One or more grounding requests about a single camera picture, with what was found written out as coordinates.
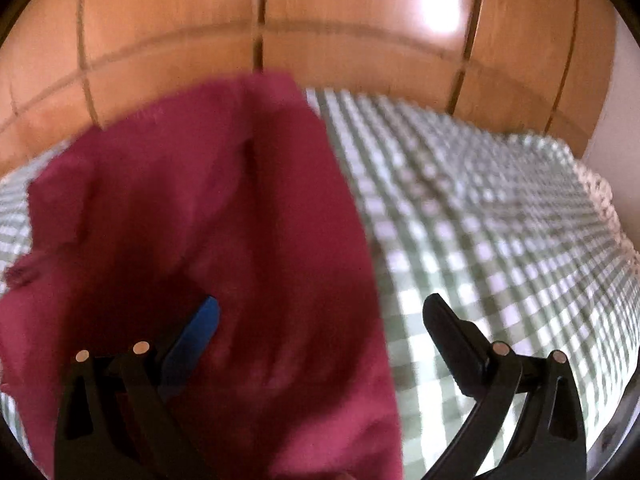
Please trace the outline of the dark red garment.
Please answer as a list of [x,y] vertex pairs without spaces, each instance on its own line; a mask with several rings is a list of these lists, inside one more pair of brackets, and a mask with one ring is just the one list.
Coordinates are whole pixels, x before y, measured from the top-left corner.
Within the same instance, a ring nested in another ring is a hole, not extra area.
[[285,74],[206,82],[55,156],[6,271],[1,387],[54,464],[76,354],[220,323],[167,403],[224,479],[402,475],[370,252],[326,127]]

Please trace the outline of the green white checkered bedspread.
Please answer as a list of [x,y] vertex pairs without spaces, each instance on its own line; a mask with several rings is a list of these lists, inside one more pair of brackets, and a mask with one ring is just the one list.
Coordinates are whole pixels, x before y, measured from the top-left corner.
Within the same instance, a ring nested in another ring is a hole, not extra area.
[[[300,91],[326,127],[369,248],[400,423],[398,479],[426,479],[475,405],[424,326],[431,294],[520,356],[567,355],[588,474],[588,451],[638,359],[639,281],[578,181],[568,147],[534,134],[495,136],[384,96]],[[29,185],[76,140],[34,160],[6,190],[21,240],[3,267],[1,300],[6,271],[32,248]],[[512,401],[480,474],[499,465],[525,399]],[[1,406],[2,477],[56,479],[54,464],[45,472],[35,462],[16,401],[2,387]]]

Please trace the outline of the floral patterned pillow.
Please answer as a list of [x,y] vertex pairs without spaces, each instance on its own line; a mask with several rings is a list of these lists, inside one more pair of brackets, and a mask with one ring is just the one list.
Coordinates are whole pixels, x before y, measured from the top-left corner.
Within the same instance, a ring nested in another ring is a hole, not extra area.
[[608,181],[588,168],[580,160],[574,162],[574,173],[589,196],[599,218],[612,233],[615,243],[625,255],[629,263],[639,273],[639,252],[634,243],[626,235],[620,223],[620,217],[613,205],[613,191]]

